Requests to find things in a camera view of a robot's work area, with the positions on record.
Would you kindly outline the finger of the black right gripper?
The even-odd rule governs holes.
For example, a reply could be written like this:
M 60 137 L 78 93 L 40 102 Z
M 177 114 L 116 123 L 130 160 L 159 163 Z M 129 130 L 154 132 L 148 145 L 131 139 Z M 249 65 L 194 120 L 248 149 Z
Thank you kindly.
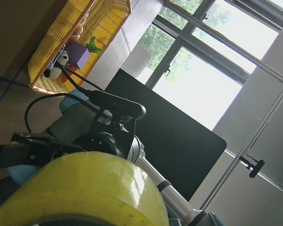
M 61 157 L 61 152 L 48 146 L 9 144 L 0 145 L 0 169 L 17 165 L 43 167 Z

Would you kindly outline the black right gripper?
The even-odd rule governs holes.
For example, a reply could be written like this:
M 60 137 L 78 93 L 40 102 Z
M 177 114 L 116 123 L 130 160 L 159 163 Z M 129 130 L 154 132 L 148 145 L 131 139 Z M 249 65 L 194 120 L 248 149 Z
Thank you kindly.
M 11 141 L 60 151 L 62 155 L 78 152 L 101 152 L 126 160 L 133 155 L 131 148 L 134 138 L 125 131 L 119 131 L 115 134 L 107 132 L 86 133 L 78 136 L 72 143 L 69 142 L 69 138 L 58 139 L 50 131 L 45 131 L 44 134 L 15 132 Z

